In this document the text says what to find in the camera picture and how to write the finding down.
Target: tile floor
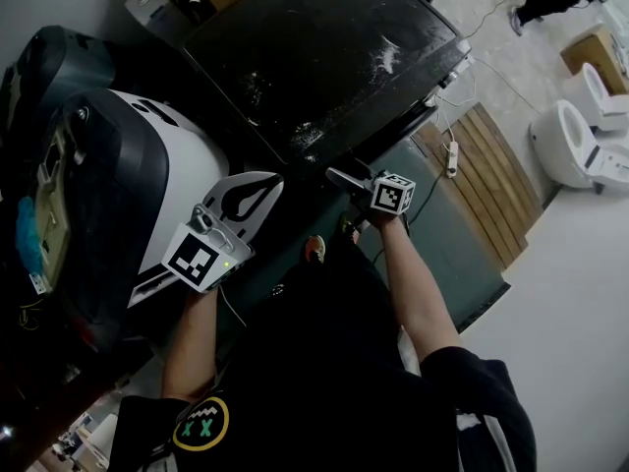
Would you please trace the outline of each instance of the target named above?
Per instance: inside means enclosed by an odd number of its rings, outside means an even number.
[[[433,6],[459,31],[467,35],[480,24],[483,16],[501,0],[434,0]],[[460,103],[473,95],[474,78],[477,84],[476,100],[453,107],[442,103],[445,116],[450,122],[480,101],[496,121],[505,138],[529,174],[531,181],[544,201],[552,188],[543,173],[528,137],[529,124],[537,117],[536,112],[548,109],[561,97],[561,83],[570,77],[559,52],[571,39],[595,25],[600,20],[599,4],[587,9],[571,9],[565,14],[555,14],[543,23],[532,22],[524,27],[524,36],[518,37],[507,20],[511,5],[525,0],[509,0],[485,24],[469,38],[472,55],[488,63],[499,72],[522,99],[487,65],[478,61],[454,84],[445,90],[443,97]],[[612,0],[629,15],[629,0]],[[446,129],[445,117],[439,117],[439,129]]]

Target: green floor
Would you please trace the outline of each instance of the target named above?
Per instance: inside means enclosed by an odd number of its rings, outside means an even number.
[[[372,167],[386,168],[417,183],[409,211],[409,219],[413,218],[435,179],[420,150],[411,140],[404,140]],[[227,298],[245,320],[251,309],[297,262],[309,235],[320,234],[326,240],[332,235],[348,199],[333,187],[323,188],[318,196],[320,214],[304,221],[303,229],[298,227],[295,232],[301,231],[301,235],[295,236],[294,241],[279,250],[271,261],[265,261],[263,265],[251,262],[249,267],[245,266],[225,283]],[[440,184],[437,184],[422,214],[411,225],[411,237],[434,274],[456,324],[476,312],[502,286],[499,270]],[[372,228],[363,234],[359,245],[370,259],[381,249],[379,235]],[[386,278],[384,257],[378,259],[376,266]],[[238,335],[239,323],[226,306],[219,308],[218,322],[219,344],[228,348]]]

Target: scratched black surface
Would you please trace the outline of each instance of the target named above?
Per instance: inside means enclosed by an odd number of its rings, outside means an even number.
[[[244,137],[307,175],[423,98],[460,41],[423,0],[241,0],[185,49]]]

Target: wooden pallet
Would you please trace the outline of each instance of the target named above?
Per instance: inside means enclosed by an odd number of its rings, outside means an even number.
[[[459,144],[459,170],[454,180],[442,182],[481,243],[505,269],[527,248],[526,234],[542,215],[542,207],[513,150],[481,104],[452,125]],[[446,164],[450,141],[432,123],[413,140],[429,157],[435,174]]]

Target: white toilet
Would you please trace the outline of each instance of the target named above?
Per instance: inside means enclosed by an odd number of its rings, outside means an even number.
[[[610,96],[590,63],[584,63],[577,75],[564,82],[563,91],[590,127],[603,131],[629,129],[629,95]]]
[[[531,125],[533,147],[545,172],[561,184],[602,184],[629,192],[629,149],[597,143],[585,118],[565,99]]]

